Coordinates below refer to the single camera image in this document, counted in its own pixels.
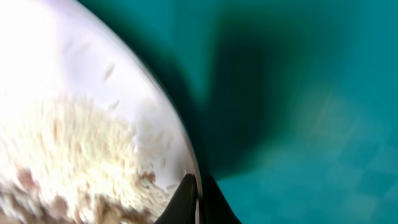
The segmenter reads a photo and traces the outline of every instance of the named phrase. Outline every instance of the rice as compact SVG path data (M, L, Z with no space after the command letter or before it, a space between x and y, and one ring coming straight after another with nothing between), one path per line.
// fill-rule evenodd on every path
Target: rice
M135 137L134 123L84 99L40 102L1 121L3 214L23 223L155 222L177 187L155 185L158 152L138 149Z

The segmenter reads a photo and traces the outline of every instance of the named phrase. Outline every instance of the teal tablecloth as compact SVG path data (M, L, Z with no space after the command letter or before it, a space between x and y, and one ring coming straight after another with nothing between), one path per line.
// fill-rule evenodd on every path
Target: teal tablecloth
M243 223L398 223L398 1L81 2L157 75Z

